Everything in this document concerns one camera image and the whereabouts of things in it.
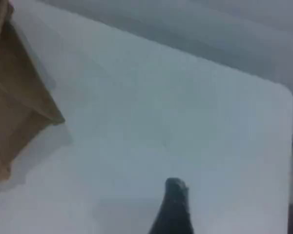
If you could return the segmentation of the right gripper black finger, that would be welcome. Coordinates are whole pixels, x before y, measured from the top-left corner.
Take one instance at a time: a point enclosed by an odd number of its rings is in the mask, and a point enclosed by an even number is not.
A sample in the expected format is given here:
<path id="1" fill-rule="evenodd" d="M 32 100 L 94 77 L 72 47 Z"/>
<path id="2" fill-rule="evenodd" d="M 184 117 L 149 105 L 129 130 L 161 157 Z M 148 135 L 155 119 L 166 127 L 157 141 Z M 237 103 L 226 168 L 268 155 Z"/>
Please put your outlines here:
<path id="1" fill-rule="evenodd" d="M 165 194 L 150 234 L 193 234 L 188 186 L 176 177 L 165 181 Z"/>

